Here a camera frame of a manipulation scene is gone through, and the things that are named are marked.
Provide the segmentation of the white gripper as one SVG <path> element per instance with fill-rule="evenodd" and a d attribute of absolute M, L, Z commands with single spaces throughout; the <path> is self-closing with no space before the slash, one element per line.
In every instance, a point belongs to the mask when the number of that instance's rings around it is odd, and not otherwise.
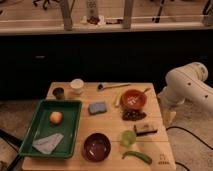
<path fill-rule="evenodd" d="M 161 106 L 161 113 L 164 125 L 169 127 L 176 116 L 175 106 L 163 104 Z"/>

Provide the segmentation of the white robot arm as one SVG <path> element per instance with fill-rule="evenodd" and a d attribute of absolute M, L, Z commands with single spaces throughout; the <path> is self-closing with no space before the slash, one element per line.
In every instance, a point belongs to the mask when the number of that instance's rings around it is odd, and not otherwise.
<path fill-rule="evenodd" d="M 208 70 L 200 62 L 174 68 L 166 74 L 166 86 L 157 95 L 165 126 L 169 126 L 175 118 L 175 107 L 182 105 L 186 99 L 213 114 L 213 87 L 205 84 L 207 78 Z"/>

